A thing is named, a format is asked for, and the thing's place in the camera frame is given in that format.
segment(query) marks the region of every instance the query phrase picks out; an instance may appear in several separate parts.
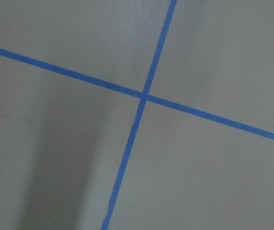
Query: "gray painted surface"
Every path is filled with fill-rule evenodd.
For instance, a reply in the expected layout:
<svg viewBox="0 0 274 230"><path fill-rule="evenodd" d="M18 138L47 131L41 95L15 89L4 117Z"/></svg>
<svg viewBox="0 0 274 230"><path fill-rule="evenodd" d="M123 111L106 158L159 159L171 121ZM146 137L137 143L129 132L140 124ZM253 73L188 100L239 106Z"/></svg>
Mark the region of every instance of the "gray painted surface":
<svg viewBox="0 0 274 230"><path fill-rule="evenodd" d="M0 0L0 48L141 91L168 4ZM150 93L274 132L274 1L179 0ZM0 229L100 229L137 105L0 57ZM274 141L147 103L109 229L274 229Z"/></svg>

